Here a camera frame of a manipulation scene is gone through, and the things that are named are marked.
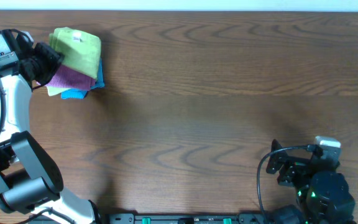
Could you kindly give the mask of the light green cloth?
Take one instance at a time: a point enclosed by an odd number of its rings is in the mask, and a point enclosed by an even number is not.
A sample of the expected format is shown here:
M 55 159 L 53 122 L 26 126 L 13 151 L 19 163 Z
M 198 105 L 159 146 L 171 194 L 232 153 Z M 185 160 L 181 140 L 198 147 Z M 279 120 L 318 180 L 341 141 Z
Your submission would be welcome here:
M 96 79 L 101 57 L 101 39 L 82 30 L 56 28 L 49 34 L 49 44 L 64 55 L 63 65 Z

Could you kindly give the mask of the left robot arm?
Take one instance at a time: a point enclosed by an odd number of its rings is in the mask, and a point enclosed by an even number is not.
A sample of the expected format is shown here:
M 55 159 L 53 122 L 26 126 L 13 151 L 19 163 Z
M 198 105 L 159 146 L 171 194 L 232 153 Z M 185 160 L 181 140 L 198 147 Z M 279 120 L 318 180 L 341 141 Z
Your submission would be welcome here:
M 0 209 L 57 223 L 101 223 L 96 205 L 66 189 L 55 161 L 29 132 L 32 82 L 46 84 L 63 55 L 41 42 L 0 40 Z

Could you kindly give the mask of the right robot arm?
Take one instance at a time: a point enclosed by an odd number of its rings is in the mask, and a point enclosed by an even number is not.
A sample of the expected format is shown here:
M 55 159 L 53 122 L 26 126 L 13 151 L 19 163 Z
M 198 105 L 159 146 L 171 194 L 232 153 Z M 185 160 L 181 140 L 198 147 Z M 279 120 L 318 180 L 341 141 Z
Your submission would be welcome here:
M 340 166 L 341 143 L 316 136 L 313 144 L 283 147 L 276 139 L 257 170 L 257 194 L 265 223 L 354 223 L 356 201 L 349 192 Z M 293 187 L 297 205 L 266 212 L 261 203 L 260 170 L 268 160 L 266 173 L 278 174 L 278 185 Z

